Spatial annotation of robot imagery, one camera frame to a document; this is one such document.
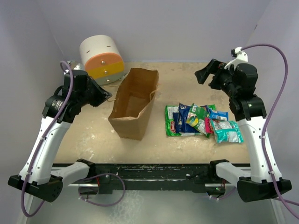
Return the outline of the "red blue snack packet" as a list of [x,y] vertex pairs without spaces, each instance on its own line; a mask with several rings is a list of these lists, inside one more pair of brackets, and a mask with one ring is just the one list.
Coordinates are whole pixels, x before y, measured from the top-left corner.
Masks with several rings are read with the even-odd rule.
[[202,109],[204,109],[207,113],[210,113],[210,111],[209,111],[209,105],[203,105],[203,106],[201,106],[201,108]]

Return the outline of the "brown paper bag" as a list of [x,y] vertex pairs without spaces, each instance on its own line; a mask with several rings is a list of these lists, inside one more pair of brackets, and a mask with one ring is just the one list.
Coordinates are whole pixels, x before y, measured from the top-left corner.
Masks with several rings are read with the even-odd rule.
[[157,70],[131,68],[119,86],[108,121],[121,138],[142,140],[146,132],[159,73]]

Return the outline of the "yellow green snack bag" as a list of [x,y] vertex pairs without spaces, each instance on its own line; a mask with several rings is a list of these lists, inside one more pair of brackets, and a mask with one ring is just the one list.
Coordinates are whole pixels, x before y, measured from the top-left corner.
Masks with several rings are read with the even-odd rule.
[[192,104],[187,114],[186,123],[209,138],[210,134],[206,132],[205,125],[205,118],[208,117],[209,114],[205,109],[196,104]]

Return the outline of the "green white snack packet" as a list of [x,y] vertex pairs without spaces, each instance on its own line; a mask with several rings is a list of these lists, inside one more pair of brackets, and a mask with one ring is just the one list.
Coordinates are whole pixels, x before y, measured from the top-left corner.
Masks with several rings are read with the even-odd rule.
[[165,107],[165,130],[167,136],[177,137],[177,136],[191,136],[191,135],[181,135],[175,131],[175,122],[173,119],[173,112],[178,112],[178,106],[167,105]]

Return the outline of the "blue white chips bag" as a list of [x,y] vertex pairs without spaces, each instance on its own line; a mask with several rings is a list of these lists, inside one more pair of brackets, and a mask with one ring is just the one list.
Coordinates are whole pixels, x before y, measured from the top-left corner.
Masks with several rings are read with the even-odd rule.
[[175,122],[175,131],[181,135],[200,135],[199,131],[186,122],[190,108],[190,106],[180,103],[178,106],[178,112],[172,113]]

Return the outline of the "pink red snack packet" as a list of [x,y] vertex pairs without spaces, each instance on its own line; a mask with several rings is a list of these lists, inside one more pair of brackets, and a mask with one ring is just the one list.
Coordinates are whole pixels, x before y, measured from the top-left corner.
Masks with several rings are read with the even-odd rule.
[[211,119],[209,117],[205,117],[205,131],[206,133],[208,134],[213,134],[214,131],[213,131],[213,127],[212,127],[212,124],[211,124]]

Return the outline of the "teal snack packet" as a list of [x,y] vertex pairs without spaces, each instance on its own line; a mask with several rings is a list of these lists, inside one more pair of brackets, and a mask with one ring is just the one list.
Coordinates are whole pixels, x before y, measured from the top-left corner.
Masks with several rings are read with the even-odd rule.
[[211,125],[217,143],[243,143],[243,136],[236,122],[212,120]]

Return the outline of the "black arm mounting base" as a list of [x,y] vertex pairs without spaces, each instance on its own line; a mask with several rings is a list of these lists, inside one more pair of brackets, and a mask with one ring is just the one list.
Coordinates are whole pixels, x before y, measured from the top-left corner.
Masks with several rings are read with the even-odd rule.
[[95,164],[85,180],[99,194],[114,190],[191,191],[223,195],[229,182],[217,177],[209,164]]

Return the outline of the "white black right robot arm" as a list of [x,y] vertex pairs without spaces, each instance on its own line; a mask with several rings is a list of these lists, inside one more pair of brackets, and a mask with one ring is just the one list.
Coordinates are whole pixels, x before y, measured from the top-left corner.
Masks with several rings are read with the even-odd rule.
[[244,202],[278,197],[292,189],[284,179],[273,156],[268,134],[263,130],[268,118],[264,103],[255,92],[258,79],[256,67],[248,63],[232,65],[212,59],[206,67],[195,72],[199,84],[213,75],[209,86],[222,90],[229,97],[229,108],[235,116],[250,157],[250,171],[245,172],[227,160],[212,161],[208,179],[221,179],[233,184]]

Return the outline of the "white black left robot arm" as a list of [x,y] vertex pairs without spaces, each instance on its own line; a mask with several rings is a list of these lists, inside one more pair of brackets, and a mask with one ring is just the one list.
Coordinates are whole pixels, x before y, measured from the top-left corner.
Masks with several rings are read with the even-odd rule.
[[8,184],[23,193],[53,202],[63,187],[81,179],[93,182],[95,165],[85,159],[57,171],[51,169],[62,139],[82,107],[98,107],[111,97],[112,94],[101,88],[86,71],[66,73],[64,84],[45,102],[40,131],[25,166],[19,174],[9,177]]

